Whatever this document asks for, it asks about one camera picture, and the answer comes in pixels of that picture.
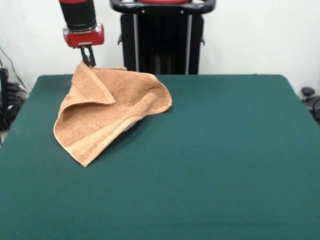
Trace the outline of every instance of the black knob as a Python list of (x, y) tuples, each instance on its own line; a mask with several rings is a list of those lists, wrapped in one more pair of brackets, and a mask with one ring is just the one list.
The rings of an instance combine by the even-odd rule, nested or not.
[(307, 98), (309, 98), (309, 97), (311, 97), (313, 94), (315, 94), (315, 90), (314, 90), (313, 88), (311, 88), (311, 87), (303, 87), (303, 88), (301, 89), (301, 91), (302, 91), (302, 94), (303, 94), (305, 97), (307, 97)]

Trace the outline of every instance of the black cable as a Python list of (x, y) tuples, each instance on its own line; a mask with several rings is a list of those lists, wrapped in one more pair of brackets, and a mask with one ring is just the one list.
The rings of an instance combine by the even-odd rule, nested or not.
[(14, 62), (12, 61), (12, 59), (6, 54), (6, 52), (2, 49), (1, 45), (0, 45), (0, 51), (3, 53), (3, 55), (10, 61), (11, 63), (11, 67), (12, 67), (12, 71), (14, 73), (14, 75), (16, 76), (16, 78), (18, 79), (18, 81), (20, 82), (20, 84), (25, 88), (26, 88), (26, 85), (23, 83), (23, 81), (21, 80), (21, 78), (18, 76), (17, 72), (16, 72), (16, 69), (15, 69), (15, 66), (14, 66)]

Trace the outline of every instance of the black stand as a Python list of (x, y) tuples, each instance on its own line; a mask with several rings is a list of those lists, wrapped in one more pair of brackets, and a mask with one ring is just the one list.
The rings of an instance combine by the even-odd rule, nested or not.
[(113, 9), (125, 13), (120, 18), (124, 66), (151, 74), (198, 74), (204, 27), (201, 14), (211, 12), (215, 3), (157, 5), (111, 0)]

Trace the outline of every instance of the green tablecloth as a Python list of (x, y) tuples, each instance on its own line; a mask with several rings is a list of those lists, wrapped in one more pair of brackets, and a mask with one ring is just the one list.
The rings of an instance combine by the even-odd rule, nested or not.
[(320, 238), (320, 131), (284, 77), (158, 78), (172, 108), (88, 168), (53, 136), (71, 75), (39, 78), (0, 150), (1, 240)]

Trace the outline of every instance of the towel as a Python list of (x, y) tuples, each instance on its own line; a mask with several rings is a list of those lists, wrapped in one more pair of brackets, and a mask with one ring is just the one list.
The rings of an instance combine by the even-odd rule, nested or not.
[(116, 137), (148, 115), (172, 105), (168, 89), (149, 73), (125, 68), (76, 68), (53, 133), (87, 167)]

